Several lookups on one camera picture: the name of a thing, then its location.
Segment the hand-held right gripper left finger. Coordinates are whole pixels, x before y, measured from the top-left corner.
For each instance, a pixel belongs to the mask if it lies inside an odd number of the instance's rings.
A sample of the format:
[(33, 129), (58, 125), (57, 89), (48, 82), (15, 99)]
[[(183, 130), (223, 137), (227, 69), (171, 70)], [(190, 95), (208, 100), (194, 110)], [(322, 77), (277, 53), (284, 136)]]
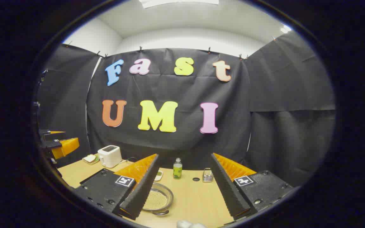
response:
[(158, 169), (158, 154), (116, 172), (103, 168), (81, 181), (74, 193), (97, 209), (135, 220), (148, 198)]

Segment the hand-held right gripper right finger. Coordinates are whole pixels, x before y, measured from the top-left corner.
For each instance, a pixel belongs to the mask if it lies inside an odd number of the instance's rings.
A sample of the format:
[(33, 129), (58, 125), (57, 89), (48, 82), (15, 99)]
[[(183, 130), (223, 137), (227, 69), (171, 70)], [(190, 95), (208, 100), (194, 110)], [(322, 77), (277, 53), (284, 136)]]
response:
[(294, 189), (268, 170), (255, 172), (216, 153), (211, 154), (210, 170), (235, 220), (268, 209)]

